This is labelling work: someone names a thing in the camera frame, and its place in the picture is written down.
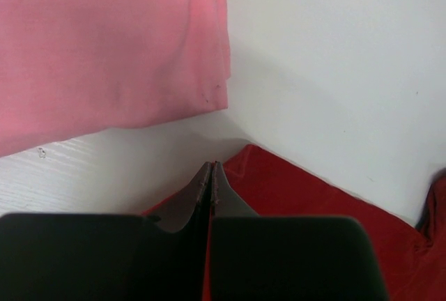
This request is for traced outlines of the dark red t shirt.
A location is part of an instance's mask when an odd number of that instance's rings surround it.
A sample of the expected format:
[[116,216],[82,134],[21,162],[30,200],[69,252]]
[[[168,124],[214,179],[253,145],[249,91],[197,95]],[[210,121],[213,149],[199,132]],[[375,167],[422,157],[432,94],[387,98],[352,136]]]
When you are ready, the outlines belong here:
[[230,186],[262,215],[347,215],[365,228],[391,300],[445,299],[445,171],[416,227],[252,144],[223,164]]

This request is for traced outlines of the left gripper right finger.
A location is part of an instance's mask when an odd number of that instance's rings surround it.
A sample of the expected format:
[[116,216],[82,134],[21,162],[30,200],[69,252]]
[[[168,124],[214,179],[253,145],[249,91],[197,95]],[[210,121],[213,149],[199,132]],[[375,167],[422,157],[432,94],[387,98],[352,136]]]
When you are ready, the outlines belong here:
[[387,300],[371,241],[343,216],[262,217],[212,175],[212,300]]

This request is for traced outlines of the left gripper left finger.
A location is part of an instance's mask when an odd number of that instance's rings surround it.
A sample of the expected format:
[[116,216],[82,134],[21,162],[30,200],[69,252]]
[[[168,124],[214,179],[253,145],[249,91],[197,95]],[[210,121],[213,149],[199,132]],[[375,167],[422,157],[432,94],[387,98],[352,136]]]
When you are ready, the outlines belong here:
[[147,215],[3,215],[1,299],[200,300],[211,173]]

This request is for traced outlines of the light pink t shirt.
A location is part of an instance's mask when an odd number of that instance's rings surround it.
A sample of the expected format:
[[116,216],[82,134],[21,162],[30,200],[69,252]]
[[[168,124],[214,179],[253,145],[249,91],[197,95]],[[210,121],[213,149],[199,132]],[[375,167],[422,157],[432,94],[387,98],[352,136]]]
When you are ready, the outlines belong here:
[[1,154],[226,109],[226,0],[1,0]]

